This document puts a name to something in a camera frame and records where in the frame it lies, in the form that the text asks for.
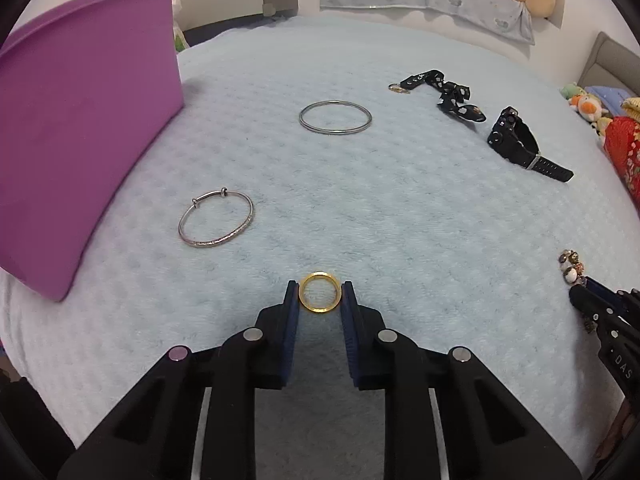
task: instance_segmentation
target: purple storage bin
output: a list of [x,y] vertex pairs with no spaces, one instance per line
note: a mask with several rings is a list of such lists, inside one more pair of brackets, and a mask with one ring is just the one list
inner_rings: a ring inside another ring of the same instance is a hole
[[171,0],[73,0],[0,49],[0,266],[62,300],[118,186],[184,104]]

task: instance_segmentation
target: silver bracelet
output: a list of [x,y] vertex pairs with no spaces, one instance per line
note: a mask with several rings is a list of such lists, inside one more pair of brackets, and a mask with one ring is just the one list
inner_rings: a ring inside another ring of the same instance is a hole
[[[357,108],[367,116],[367,122],[364,123],[362,126],[357,126],[355,128],[348,128],[346,130],[329,130],[327,128],[318,128],[317,126],[312,126],[311,124],[305,121],[304,115],[309,110],[313,108],[318,108],[319,106],[326,106],[326,105],[342,105],[342,106],[351,106],[351,107]],[[371,123],[373,122],[373,117],[371,115],[371,112],[369,112],[369,110],[367,110],[364,106],[357,105],[356,103],[351,103],[349,101],[320,101],[317,103],[312,103],[305,108],[302,108],[302,111],[298,116],[298,120],[300,121],[300,124],[302,124],[307,130],[311,130],[312,132],[315,132],[317,134],[347,135],[347,134],[357,134],[358,132],[361,132],[362,130],[366,130],[367,128],[369,128],[371,126]]]
[[[242,222],[238,227],[236,227],[230,233],[224,235],[223,237],[216,238],[215,240],[208,240],[206,242],[197,242],[195,240],[191,240],[187,238],[184,235],[184,231],[182,229],[184,228],[184,223],[186,222],[188,216],[191,214],[192,211],[198,208],[198,204],[200,202],[202,202],[203,200],[209,197],[216,196],[216,195],[220,195],[220,196],[233,195],[233,196],[239,196],[244,198],[249,204],[249,214],[244,219],[244,222]],[[208,193],[205,193],[202,196],[194,198],[191,201],[193,202],[193,205],[190,208],[188,208],[187,211],[185,211],[184,215],[182,215],[182,218],[180,218],[180,222],[178,223],[178,234],[180,235],[180,238],[182,238],[182,241],[184,243],[186,243],[187,245],[190,245],[191,247],[213,247],[213,246],[228,242],[229,240],[231,240],[231,238],[235,238],[242,231],[244,231],[246,227],[251,223],[251,220],[254,219],[254,203],[251,202],[251,199],[244,193],[240,193],[239,191],[229,191],[226,187],[223,187],[220,191],[209,191]]]

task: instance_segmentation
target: silver bolt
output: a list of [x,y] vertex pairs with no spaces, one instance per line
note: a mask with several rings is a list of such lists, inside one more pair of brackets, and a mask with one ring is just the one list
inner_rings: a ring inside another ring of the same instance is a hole
[[396,339],[398,339],[398,334],[396,334],[393,330],[384,329],[378,332],[378,339],[383,343],[392,343]]
[[182,361],[187,355],[189,355],[189,349],[186,346],[174,346],[169,350],[171,361]]
[[465,363],[465,362],[469,361],[469,359],[471,359],[471,350],[469,350],[468,348],[465,348],[463,346],[458,346],[458,347],[453,349],[453,352],[451,353],[451,355],[453,355],[453,358],[456,361],[460,361],[461,363]]
[[262,330],[252,326],[251,328],[247,328],[243,333],[242,337],[244,337],[247,341],[259,341],[262,339]]

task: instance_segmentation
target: black watch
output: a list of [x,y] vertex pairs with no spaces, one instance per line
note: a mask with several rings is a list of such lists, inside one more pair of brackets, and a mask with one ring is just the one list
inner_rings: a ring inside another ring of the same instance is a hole
[[540,155],[536,139],[513,107],[502,111],[486,141],[499,155],[526,170],[537,171],[560,182],[567,182],[574,176],[573,171]]

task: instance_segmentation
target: gray headboard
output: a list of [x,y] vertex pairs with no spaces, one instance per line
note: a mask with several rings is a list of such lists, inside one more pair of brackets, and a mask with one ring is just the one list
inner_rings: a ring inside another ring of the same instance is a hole
[[624,88],[640,95],[640,57],[613,41],[604,32],[598,34],[578,85]]

